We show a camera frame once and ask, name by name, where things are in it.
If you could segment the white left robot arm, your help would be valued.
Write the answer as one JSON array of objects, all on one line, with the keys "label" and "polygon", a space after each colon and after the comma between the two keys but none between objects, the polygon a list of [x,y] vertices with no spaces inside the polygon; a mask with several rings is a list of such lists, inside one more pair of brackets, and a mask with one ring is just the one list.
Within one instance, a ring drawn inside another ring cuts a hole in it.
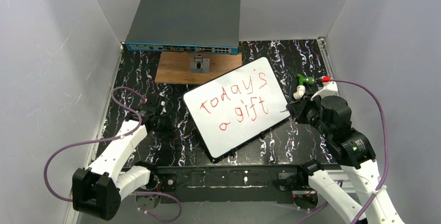
[{"label": "white left robot arm", "polygon": [[91,216],[111,220],[121,202],[136,190],[157,190],[162,184],[157,166],[139,161],[123,171],[123,167],[137,146],[154,131],[173,136],[173,126],[164,115],[165,97],[157,96],[144,103],[135,113],[129,113],[118,135],[88,168],[79,168],[73,174],[73,209]]}]

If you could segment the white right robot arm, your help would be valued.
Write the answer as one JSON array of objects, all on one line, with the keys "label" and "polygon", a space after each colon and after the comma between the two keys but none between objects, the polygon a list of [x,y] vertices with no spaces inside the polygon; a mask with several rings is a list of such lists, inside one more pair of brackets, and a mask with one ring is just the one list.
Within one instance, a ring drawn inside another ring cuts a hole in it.
[{"label": "white right robot arm", "polygon": [[328,151],[355,190],[356,202],[333,180],[324,166],[310,160],[296,173],[278,178],[280,189],[309,187],[335,209],[345,223],[403,223],[380,176],[376,154],[368,138],[352,128],[352,110],[338,96],[306,97],[287,104],[286,111],[301,124],[308,124],[325,139]]}]

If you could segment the aluminium frame rail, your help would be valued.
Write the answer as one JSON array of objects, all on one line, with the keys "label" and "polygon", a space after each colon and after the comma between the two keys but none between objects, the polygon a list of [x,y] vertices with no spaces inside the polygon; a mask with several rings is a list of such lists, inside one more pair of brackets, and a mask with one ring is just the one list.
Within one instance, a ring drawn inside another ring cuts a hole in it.
[{"label": "aluminium frame rail", "polygon": [[398,220],[375,161],[342,166],[335,181],[321,163],[295,166],[155,167],[129,170],[79,168],[72,177],[73,208],[111,220],[130,194],[159,195],[185,201],[281,201],[289,196],[321,195],[346,223],[395,223]]}]

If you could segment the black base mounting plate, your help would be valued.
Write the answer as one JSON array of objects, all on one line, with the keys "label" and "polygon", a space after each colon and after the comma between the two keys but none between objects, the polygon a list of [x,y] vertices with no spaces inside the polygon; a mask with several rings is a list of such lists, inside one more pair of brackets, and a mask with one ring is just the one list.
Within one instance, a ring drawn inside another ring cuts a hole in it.
[{"label": "black base mounting plate", "polygon": [[296,194],[314,194],[296,180],[296,165],[158,167],[160,192],[181,202],[294,202]]}]

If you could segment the white whiteboard black frame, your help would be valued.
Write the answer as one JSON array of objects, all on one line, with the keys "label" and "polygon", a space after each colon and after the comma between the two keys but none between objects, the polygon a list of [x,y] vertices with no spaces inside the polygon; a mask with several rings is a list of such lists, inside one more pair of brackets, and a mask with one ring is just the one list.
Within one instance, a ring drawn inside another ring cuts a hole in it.
[{"label": "white whiteboard black frame", "polygon": [[183,94],[209,156],[218,160],[290,116],[287,99],[266,57]]}]

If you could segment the grey metal clamp bracket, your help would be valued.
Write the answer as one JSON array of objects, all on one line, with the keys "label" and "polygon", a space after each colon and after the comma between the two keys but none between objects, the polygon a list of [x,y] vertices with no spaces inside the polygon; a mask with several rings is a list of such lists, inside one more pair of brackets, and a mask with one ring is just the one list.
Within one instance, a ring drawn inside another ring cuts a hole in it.
[{"label": "grey metal clamp bracket", "polygon": [[204,74],[209,73],[210,59],[204,58],[202,55],[195,55],[193,60],[190,61],[190,73]]}]

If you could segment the brown wooden board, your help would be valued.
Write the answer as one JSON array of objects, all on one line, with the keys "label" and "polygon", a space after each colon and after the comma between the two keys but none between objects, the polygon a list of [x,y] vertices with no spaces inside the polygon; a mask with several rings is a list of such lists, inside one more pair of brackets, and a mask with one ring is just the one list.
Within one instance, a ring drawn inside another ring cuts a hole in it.
[{"label": "brown wooden board", "polygon": [[[195,55],[210,59],[209,73],[190,73],[190,61]],[[158,84],[200,85],[242,66],[242,54],[161,53],[154,81]]]}]

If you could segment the green white plastic fitting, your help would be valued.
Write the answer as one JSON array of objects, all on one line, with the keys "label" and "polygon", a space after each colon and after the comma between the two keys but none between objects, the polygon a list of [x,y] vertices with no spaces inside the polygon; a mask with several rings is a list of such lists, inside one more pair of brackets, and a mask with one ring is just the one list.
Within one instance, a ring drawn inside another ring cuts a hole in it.
[{"label": "green white plastic fitting", "polygon": [[303,98],[303,96],[306,93],[305,85],[313,85],[315,82],[315,79],[313,77],[303,76],[299,73],[296,75],[296,77],[298,78],[299,84],[296,87],[296,92],[293,94],[293,98],[295,100],[300,100]]}]

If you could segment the grey blue network switch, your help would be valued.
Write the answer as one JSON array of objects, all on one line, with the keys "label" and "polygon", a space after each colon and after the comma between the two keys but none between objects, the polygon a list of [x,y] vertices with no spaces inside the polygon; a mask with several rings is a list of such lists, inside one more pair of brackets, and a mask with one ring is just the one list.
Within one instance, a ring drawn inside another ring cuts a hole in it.
[{"label": "grey blue network switch", "polygon": [[241,0],[140,0],[131,51],[237,55]]}]

